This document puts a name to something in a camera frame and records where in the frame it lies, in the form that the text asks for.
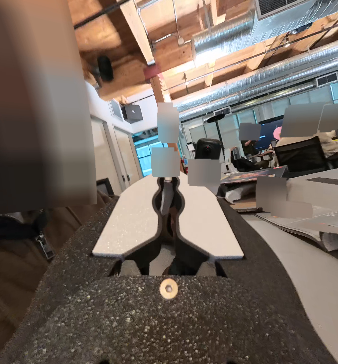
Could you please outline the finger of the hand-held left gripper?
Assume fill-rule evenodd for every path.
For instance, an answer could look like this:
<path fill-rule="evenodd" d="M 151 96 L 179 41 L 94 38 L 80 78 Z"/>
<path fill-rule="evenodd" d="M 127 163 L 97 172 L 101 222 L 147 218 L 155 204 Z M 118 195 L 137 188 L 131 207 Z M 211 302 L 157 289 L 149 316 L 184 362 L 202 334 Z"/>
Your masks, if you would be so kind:
<path fill-rule="evenodd" d="M 161 199 L 161 215 L 165 216 L 169 213 L 175 195 L 173 182 L 163 182 L 162 199 Z"/>

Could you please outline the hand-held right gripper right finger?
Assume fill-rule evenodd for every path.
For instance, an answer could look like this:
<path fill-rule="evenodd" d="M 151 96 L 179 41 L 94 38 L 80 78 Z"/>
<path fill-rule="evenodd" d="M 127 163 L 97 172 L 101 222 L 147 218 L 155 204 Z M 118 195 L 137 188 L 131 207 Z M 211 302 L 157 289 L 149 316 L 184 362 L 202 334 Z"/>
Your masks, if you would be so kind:
<path fill-rule="evenodd" d="M 212 190 L 179 176 L 176 191 L 181 198 L 177 237 L 213 261 L 242 259 L 244 252 Z"/>

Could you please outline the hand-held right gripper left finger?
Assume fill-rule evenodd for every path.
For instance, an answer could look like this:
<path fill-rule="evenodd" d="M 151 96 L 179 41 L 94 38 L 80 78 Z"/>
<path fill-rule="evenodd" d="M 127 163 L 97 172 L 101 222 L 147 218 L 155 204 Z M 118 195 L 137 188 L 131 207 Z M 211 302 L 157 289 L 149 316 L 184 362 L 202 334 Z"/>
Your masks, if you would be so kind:
<path fill-rule="evenodd" d="M 146 176 L 123 191 L 92 254 L 126 258 L 156 239 L 160 221 L 154 199 L 160 190 L 159 178 Z"/>

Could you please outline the grey instruction booklet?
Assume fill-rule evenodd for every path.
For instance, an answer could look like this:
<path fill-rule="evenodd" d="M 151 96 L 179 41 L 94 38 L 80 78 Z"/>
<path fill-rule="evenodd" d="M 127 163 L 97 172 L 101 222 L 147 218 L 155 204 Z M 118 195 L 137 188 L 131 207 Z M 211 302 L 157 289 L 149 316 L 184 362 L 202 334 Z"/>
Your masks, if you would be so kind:
<path fill-rule="evenodd" d="M 311 218 L 281 218 L 262 212 L 255 216 L 289 233 L 314 241 L 322 250 L 338 250 L 338 211 L 314 206 Z"/>

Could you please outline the dark printed flat box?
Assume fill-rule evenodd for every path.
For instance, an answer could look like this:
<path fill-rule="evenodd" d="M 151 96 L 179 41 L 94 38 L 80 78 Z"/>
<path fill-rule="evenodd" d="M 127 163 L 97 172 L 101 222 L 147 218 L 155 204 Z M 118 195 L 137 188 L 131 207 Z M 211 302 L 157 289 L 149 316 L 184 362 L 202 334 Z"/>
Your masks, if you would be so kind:
<path fill-rule="evenodd" d="M 230 185 L 230 184 L 243 184 L 248 182 L 257 181 L 258 177 L 266 176 L 270 178 L 281 178 L 288 172 L 288 166 L 279 166 L 268 169 L 261 169 L 251 172 L 233 172 L 225 176 L 220 181 L 220 184 Z"/>

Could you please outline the dark monitor screen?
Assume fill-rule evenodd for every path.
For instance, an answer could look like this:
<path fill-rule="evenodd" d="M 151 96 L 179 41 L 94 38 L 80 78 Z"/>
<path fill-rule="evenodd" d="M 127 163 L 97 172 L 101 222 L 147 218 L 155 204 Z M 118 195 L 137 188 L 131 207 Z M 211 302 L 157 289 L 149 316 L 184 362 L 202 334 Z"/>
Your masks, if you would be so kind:
<path fill-rule="evenodd" d="M 274 131 L 282 126 L 283 118 L 269 119 L 261 122 L 260 137 L 255 143 L 255 149 L 257 151 L 267 150 L 272 140 L 278 140 L 278 137 L 274 136 Z"/>

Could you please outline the black box device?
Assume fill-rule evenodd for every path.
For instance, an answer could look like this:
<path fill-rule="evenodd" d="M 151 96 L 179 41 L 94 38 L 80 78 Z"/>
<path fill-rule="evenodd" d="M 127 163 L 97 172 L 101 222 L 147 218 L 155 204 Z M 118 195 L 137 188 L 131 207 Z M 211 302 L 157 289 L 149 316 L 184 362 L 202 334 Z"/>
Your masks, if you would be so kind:
<path fill-rule="evenodd" d="M 135 122 L 143 121 L 142 111 L 139 105 L 123 104 L 121 105 L 123 119 L 132 124 Z"/>

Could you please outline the black office chair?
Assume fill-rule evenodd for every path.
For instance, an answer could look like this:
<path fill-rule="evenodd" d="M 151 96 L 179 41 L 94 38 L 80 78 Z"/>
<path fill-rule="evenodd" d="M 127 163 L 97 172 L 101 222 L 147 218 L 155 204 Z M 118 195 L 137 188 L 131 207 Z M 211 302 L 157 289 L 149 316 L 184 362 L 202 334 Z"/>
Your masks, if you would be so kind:
<path fill-rule="evenodd" d="M 330 169 L 318 136 L 301 142 L 275 146 L 280 166 L 287 166 L 292 177 L 322 172 Z"/>

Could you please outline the spiral silver ventilation duct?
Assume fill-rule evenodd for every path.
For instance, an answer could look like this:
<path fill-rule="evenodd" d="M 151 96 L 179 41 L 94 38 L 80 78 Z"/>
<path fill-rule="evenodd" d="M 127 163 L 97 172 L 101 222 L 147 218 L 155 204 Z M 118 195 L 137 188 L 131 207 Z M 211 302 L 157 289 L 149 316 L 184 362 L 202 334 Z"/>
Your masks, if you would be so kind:
<path fill-rule="evenodd" d="M 273 80 L 279 76 L 289 74 L 296 69 L 302 69 L 335 57 L 338 57 L 338 40 L 272 65 L 239 75 L 210 88 L 177 98 L 173 100 L 173 105 L 180 113 L 186 113 L 187 110 L 226 97 L 247 87 Z"/>

